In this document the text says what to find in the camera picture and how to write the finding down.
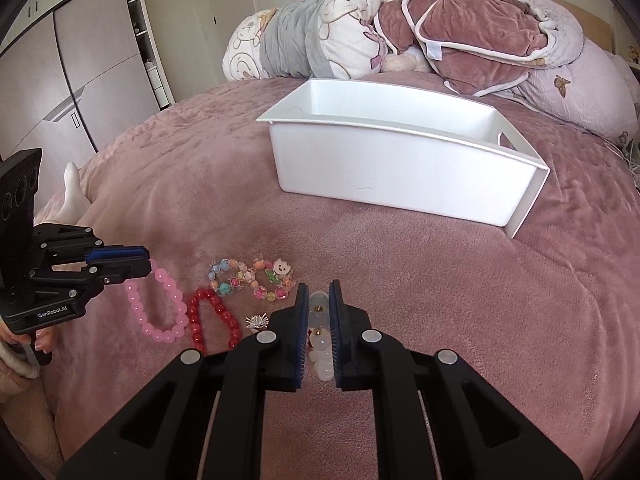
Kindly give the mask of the person's left hand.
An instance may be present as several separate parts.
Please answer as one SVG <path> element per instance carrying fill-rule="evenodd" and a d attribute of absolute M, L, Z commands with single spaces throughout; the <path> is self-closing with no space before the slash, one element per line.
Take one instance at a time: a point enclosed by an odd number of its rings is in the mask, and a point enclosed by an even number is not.
<path fill-rule="evenodd" d="M 35 336 L 29 334 L 17 335 L 9 330 L 6 323 L 0 322 L 1 339 L 7 344 L 34 344 L 36 351 L 50 354 L 58 342 L 58 329 L 55 326 L 37 330 Z"/>

